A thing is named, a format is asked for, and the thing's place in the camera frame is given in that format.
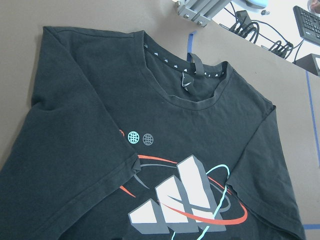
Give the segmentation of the black printed t-shirt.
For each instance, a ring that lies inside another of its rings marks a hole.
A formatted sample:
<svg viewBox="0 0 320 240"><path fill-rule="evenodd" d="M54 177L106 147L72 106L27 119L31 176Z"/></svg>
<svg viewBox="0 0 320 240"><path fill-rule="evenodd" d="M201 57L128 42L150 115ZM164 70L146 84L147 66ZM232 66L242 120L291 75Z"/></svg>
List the black printed t-shirt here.
<svg viewBox="0 0 320 240"><path fill-rule="evenodd" d="M145 31L43 28L3 240L303 240L276 107Z"/></svg>

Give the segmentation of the brown paper table cover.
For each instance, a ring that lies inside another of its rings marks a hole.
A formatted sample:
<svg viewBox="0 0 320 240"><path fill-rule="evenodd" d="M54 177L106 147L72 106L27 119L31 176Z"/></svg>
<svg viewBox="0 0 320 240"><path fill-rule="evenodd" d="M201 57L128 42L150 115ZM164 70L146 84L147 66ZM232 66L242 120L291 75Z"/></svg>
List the brown paper table cover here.
<svg viewBox="0 0 320 240"><path fill-rule="evenodd" d="M183 19L171 0L3 0L0 3L0 160L5 162L30 108L43 26L120 32L145 30L161 46L205 64L228 61L276 105L282 148L306 237L320 237L320 79L223 29L221 12L206 27Z"/></svg>

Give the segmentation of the black power adapter box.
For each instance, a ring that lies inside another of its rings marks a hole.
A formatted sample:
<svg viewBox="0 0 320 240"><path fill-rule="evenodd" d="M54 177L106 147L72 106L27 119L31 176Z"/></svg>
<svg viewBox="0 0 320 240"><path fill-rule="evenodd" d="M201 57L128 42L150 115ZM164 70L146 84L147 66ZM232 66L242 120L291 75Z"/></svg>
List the black power adapter box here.
<svg viewBox="0 0 320 240"><path fill-rule="evenodd" d="M318 54L308 54L295 61L295 65L307 70L308 72L320 76L320 56Z"/></svg>

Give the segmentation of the black keyboard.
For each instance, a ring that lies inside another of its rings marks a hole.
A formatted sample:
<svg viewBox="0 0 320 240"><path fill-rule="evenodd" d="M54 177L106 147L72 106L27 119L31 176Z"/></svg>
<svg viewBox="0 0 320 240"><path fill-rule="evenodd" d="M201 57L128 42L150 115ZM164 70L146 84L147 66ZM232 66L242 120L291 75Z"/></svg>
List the black keyboard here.
<svg viewBox="0 0 320 240"><path fill-rule="evenodd" d="M320 45L320 17L295 5L293 7L299 35L308 42Z"/></svg>

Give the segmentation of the aluminium frame post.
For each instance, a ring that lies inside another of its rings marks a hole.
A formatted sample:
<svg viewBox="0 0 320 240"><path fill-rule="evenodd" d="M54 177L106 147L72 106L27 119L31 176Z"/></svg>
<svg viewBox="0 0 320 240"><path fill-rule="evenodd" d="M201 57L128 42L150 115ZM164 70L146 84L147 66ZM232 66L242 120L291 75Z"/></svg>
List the aluminium frame post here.
<svg viewBox="0 0 320 240"><path fill-rule="evenodd" d="M205 27L231 0L177 0L177 14Z"/></svg>

